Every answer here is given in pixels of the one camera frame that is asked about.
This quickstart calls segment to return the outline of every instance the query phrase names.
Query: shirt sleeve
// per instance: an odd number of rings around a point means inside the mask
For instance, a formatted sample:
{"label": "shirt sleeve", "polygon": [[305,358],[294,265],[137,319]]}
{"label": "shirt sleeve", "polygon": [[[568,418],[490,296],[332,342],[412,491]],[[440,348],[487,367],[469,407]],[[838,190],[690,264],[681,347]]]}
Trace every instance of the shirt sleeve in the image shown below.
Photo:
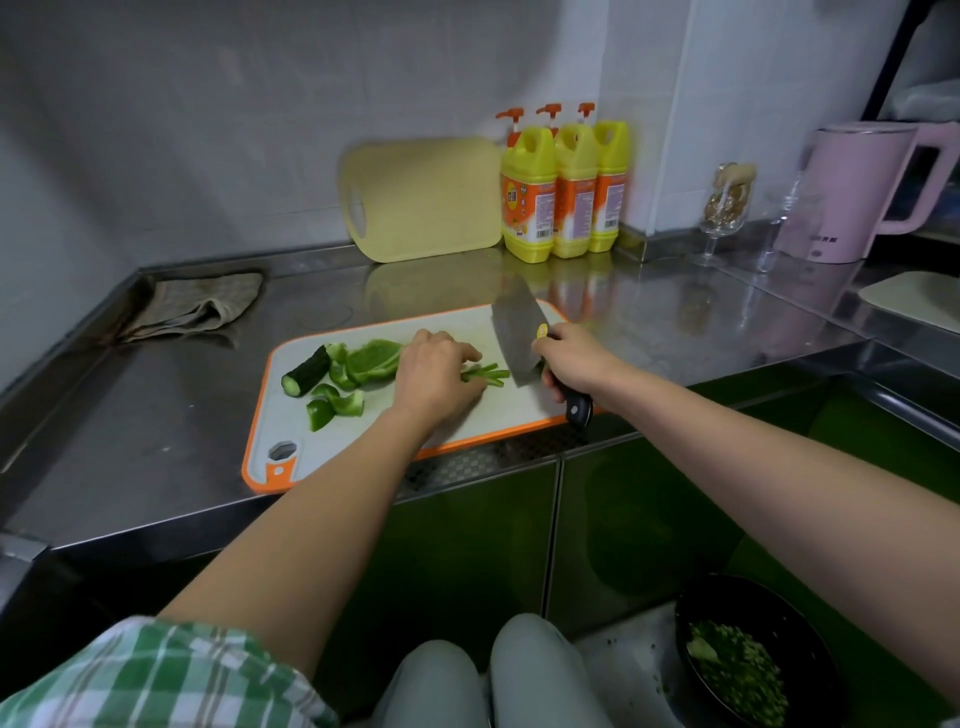
{"label": "shirt sleeve", "polygon": [[2,728],[335,728],[247,632],[133,617],[0,703]]}

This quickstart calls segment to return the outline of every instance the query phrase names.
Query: leg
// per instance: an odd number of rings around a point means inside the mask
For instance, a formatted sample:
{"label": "leg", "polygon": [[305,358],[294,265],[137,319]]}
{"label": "leg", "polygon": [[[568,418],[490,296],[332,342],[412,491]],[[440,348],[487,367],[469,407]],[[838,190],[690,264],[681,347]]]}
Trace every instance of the leg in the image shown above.
{"label": "leg", "polygon": [[517,615],[500,630],[490,675],[496,728],[612,728],[580,655],[537,615]]}
{"label": "leg", "polygon": [[373,728],[490,728],[480,676],[456,644],[423,643],[400,663]]}

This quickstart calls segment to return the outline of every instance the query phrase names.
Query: green cabinet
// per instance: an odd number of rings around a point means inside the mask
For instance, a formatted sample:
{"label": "green cabinet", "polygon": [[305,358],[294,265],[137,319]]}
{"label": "green cabinet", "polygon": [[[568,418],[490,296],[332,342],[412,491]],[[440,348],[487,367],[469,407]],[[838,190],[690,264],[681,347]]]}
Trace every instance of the green cabinet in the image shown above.
{"label": "green cabinet", "polygon": [[341,718],[371,708],[418,644],[450,640],[485,670],[500,627],[540,612],[554,489],[551,463],[391,509],[315,680]]}
{"label": "green cabinet", "polygon": [[[960,453],[835,386],[809,436],[960,502]],[[849,699],[851,728],[934,728],[955,714],[924,680],[790,574],[752,539],[726,571],[783,596],[810,620],[833,654]]]}
{"label": "green cabinet", "polygon": [[[802,432],[825,391],[815,384],[745,411]],[[723,569],[742,536],[647,440],[569,457],[547,618],[576,636],[660,604],[690,578]]]}

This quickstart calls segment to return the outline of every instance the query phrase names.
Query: knife handle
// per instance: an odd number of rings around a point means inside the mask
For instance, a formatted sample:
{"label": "knife handle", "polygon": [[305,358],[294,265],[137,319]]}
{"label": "knife handle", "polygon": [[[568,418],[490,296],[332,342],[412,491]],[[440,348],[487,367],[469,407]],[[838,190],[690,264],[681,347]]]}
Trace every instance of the knife handle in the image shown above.
{"label": "knife handle", "polygon": [[[551,339],[559,339],[559,336],[553,333],[547,333]],[[553,373],[553,380],[557,382],[557,387],[564,395],[566,402],[566,421],[577,429],[585,429],[593,419],[593,397],[578,392],[572,387],[566,386],[557,379],[556,373]]]}

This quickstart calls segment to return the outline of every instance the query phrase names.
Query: chopped green vegetable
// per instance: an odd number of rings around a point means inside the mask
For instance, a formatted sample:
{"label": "chopped green vegetable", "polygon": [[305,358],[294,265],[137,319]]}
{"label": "chopped green vegetable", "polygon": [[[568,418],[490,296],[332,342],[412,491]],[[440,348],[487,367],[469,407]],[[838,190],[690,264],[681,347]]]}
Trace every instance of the chopped green vegetable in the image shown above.
{"label": "chopped green vegetable", "polygon": [[318,399],[311,400],[306,404],[306,414],[310,418],[310,431],[316,432],[318,429],[327,426],[336,412],[334,412],[333,405],[330,402]]}
{"label": "chopped green vegetable", "polygon": [[302,397],[320,383],[329,369],[330,357],[326,347],[320,347],[309,359],[283,375],[280,385],[290,397]]}
{"label": "chopped green vegetable", "polygon": [[337,388],[332,384],[318,384],[313,388],[313,391],[310,392],[311,397],[323,397],[324,399],[330,399],[331,397],[340,397],[340,392],[337,391]]}
{"label": "chopped green vegetable", "polygon": [[748,720],[782,728],[789,703],[766,647],[738,627],[710,620],[694,622],[690,630],[686,651],[716,696]]}
{"label": "chopped green vegetable", "polygon": [[341,417],[360,417],[363,414],[363,392],[354,392],[346,397],[329,397],[333,411]]}
{"label": "chopped green vegetable", "polygon": [[400,364],[402,344],[386,339],[373,339],[359,349],[347,353],[347,376],[357,384],[392,379]]}
{"label": "chopped green vegetable", "polygon": [[347,361],[347,345],[327,344],[326,354],[330,357],[331,361],[339,361],[341,364],[343,364]]}
{"label": "chopped green vegetable", "polygon": [[485,367],[481,367],[479,364],[474,364],[472,367],[467,367],[460,373],[460,379],[463,381],[470,381],[471,379],[481,376],[490,386],[502,387],[503,380],[510,378],[510,372],[506,369],[497,369],[498,366],[499,364],[496,362],[493,364],[488,364]]}
{"label": "chopped green vegetable", "polygon": [[330,362],[330,381],[347,392],[357,388],[357,383],[347,375],[347,366],[336,359]]}

